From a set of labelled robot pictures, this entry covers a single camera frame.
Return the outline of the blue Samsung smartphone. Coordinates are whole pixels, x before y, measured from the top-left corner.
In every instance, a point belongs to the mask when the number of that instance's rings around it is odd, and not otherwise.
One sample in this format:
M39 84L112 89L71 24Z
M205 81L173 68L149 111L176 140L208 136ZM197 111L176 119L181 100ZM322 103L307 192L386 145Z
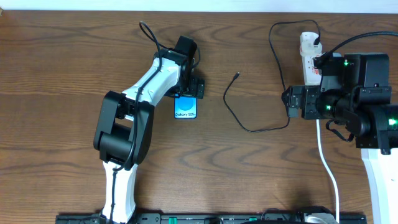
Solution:
M195 119L197 117L197 99L186 96L174 99L175 119Z

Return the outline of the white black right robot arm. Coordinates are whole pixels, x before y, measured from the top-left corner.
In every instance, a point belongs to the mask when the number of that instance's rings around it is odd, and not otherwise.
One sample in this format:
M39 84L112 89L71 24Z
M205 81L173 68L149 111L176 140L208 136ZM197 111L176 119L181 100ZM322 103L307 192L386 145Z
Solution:
M290 118L343 125L361 150L375 223L397 223L397 105L391 102L387 54L315 58L321 81L282 94Z

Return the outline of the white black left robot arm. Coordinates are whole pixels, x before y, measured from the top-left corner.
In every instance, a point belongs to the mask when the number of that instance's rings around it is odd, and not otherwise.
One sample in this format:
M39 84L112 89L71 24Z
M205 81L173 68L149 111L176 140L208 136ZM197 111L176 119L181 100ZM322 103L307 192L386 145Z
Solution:
M93 140L106 173L106 202L100 223L129 223L134 216L136 170L152 139L155 107L164 96L202 99L205 81L192 73L197 43L180 36L161 48L144 76L121 93L105 94Z

